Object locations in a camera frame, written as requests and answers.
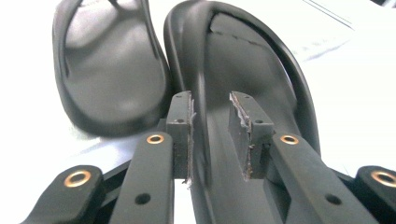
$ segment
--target round hole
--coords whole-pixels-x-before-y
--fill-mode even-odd
[[[134,202],[136,204],[143,205],[143,204],[148,203],[150,199],[151,199],[151,197],[149,196],[149,194],[143,193],[143,194],[137,195],[136,198],[134,199]]]
[[[341,204],[341,199],[339,199],[337,196],[332,195],[332,194],[326,194],[326,200],[329,203],[332,203],[334,205],[340,205]]]
[[[291,135],[283,135],[280,137],[280,140],[289,145],[297,145],[299,143],[299,140]]]
[[[372,178],[382,185],[396,188],[396,176],[383,171],[372,171]]]
[[[75,171],[64,180],[64,185],[68,188],[75,188],[87,183],[91,178],[91,173],[85,170]]]
[[[150,144],[160,144],[161,142],[163,142],[163,136],[160,134],[154,134],[149,136],[147,141]]]

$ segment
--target black rubber surface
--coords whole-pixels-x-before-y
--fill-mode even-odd
[[[168,67],[147,0],[63,0],[53,22],[64,110],[82,130],[124,136],[152,127],[171,99]]]
[[[217,2],[185,2],[169,13],[165,46],[177,91],[191,91],[197,223],[274,223],[262,180],[244,181],[228,133],[229,93],[251,95],[277,132],[301,135],[319,153],[315,110],[290,51],[262,22]]]

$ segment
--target flip-flop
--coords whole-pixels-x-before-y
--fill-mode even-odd
[[[53,22],[64,111],[81,130],[124,136],[152,127],[171,100],[148,0],[63,0]]]
[[[262,180],[241,175],[228,132],[229,97],[231,91],[252,96],[277,132],[300,135],[319,153],[302,70],[265,24],[223,3],[177,5],[164,37],[173,84],[196,102],[191,196],[197,223],[274,223]]]

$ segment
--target white surface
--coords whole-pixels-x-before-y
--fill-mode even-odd
[[[102,139],[87,139],[76,132],[59,101],[51,45],[57,2],[6,1],[0,9],[0,190],[4,194],[2,205],[6,206],[0,215],[2,223],[23,221],[41,192],[70,164],[67,158],[81,151],[87,152],[83,155],[87,158],[90,153],[103,152],[84,150]],[[150,1],[162,45],[163,21],[178,2]],[[350,175],[371,164],[396,170],[394,10],[362,1],[358,9],[351,10],[356,32],[343,35],[347,33],[343,27],[299,0],[226,2],[267,23],[296,52],[306,46],[314,49],[312,41],[323,36],[349,40],[337,50],[301,63],[317,110],[323,160]],[[109,154],[122,157],[111,152],[107,149],[102,158]],[[193,222],[188,198],[185,187],[177,185],[176,223]]]

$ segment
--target brass insert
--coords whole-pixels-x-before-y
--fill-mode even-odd
[[[81,175],[82,178],[73,180],[73,177]],[[86,170],[75,171],[64,180],[64,185],[68,188],[75,188],[87,183],[91,179],[91,173]]]
[[[372,178],[385,186],[396,188],[395,175],[383,171],[372,171]]]
[[[297,145],[299,143],[299,140],[291,135],[283,135],[280,137],[280,140],[289,145]]]
[[[163,136],[160,134],[154,134],[148,137],[148,143],[150,144],[160,144],[163,142]]]

